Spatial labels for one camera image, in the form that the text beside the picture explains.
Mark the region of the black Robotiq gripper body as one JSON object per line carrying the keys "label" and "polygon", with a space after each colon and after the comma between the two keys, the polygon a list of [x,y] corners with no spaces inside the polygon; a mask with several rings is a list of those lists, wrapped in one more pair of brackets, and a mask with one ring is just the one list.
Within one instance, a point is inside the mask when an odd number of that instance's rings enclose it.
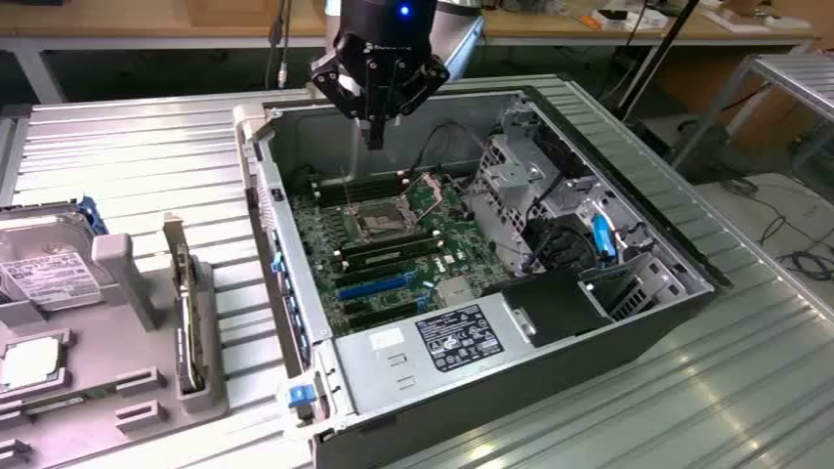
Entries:
{"label": "black Robotiq gripper body", "polygon": [[339,61],[357,63],[365,50],[381,50],[407,64],[423,64],[431,56],[435,11],[435,1],[343,1],[334,40]]}

